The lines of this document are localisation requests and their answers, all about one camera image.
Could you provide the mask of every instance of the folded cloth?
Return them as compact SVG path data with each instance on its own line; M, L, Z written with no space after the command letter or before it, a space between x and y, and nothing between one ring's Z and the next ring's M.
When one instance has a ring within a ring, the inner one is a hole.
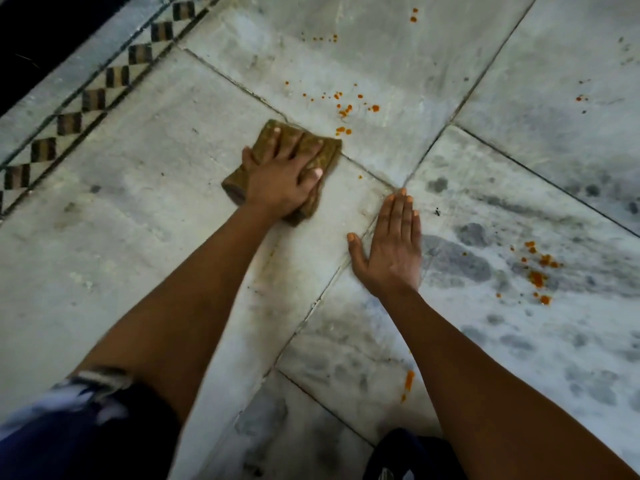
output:
M288 126L280 121L268 120L267 124L265 124L260 131L258 140L256 140L253 145L253 156L256 163L262 163L262 156L267 148L269 138L276 127L282 129L281 141L286 141L287 139L292 138L295 132L299 131L299 129ZM323 170L323 174L322 177L320 177L320 181L318 181L317 185L309 194L308 199L298 209L295 209L290 215L284 217L286 222L294 226L300 224L304 219L308 219L314 215L320 202L320 193L324 185L324 180L334 169L336 163L338 163L338 159L340 158L340 153L342 151L341 139L321 138L308 132L305 132L302 135L296 153L304 152L309 148L312 148L319 139L324 141L322 149L320 149L317 156L311 160L306 167L304 167L300 173L300 178L304 178L306 172L315 168L321 168ZM222 188L227 192L231 200L240 205L244 202L248 183L249 174L247 170L240 165L235 172L222 181Z

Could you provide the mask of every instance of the finger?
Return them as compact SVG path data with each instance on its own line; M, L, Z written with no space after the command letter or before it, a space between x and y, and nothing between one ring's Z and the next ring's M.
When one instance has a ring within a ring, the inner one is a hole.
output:
M314 168L311 171L308 171L305 177L298 185L299 192L304 196L305 199L311 193L311 190L317 185L318 181L320 181L320 177L322 177L322 168Z
M309 150L306 152L298 152L295 158L291 160L297 174L300 174L302 169L306 167L311 160L316 158L317 154L322 150L323 144L324 142L322 140L318 140L318 142L309 148Z
M374 241L389 234L389 217L391 217L391 209L393 209L395 199L396 196L391 194L382 202L382 207L380 207L380 212L378 213L376 230L373 233Z
M245 146L242 149L242 166L247 171L252 171L258 166L258 164L253 159L253 152L248 146Z
M292 135L289 135L286 139L283 137L280 142L280 151L276 156L276 160L289 160L293 156L293 152L296 146L302 138L302 131L295 131Z
M389 235L402 237L402 214L404 210L404 201L406 199L406 190L401 189L396 195L394 208L391 209L391 217L389 219Z
M276 126L276 128L273 129L273 133L271 133L271 137L267 141L267 147L265 148L264 155L262 156L263 163L273 160L276 151L278 151L281 134L282 129Z
M404 200L404 209L402 211L402 225L400 232L403 241L411 243L411 227L413 225L413 197L409 195Z
M367 270L368 265L362 249L362 241L352 232L347 234L347 241L349 243L349 254L351 255L351 267L356 277L362 281L361 276Z
M422 224L420 223L420 213L413 211L413 221L411 224L411 242L420 251L422 247Z

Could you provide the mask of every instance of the person's left hand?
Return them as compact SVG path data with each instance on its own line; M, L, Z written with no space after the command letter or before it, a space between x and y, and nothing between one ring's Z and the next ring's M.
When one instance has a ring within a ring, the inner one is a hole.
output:
M260 164L253 158L251 148L245 146L242 151L242 163L249 172L245 205L261 209L274 220L299 208L322 176L322 169L316 168L300 179L300 172L319 153L323 142L292 158L303 132L298 131L282 141L281 135L281 128L274 128Z

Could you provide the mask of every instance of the decorative tile border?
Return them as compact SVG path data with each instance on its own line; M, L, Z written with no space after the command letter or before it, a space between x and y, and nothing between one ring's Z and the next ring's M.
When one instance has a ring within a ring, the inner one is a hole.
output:
M0 219L13 211L219 0L171 0L36 135L0 164Z

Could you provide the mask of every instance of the skin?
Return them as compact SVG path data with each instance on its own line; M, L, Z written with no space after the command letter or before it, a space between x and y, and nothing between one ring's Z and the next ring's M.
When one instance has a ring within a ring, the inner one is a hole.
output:
M468 478L638 479L569 414L503 368L418 293L420 217L402 190L378 216L369 259L347 236L353 271L402 334Z
M302 133L276 130L262 163L249 148L246 202L78 365L119 367L153 387L184 423L251 260L277 220L309 196L320 173L301 170L321 149L296 152ZM353 270L412 351L444 434L476 479L638 476L580 423L493 361L420 297L420 217L404 190L378 216L367 259L348 234Z

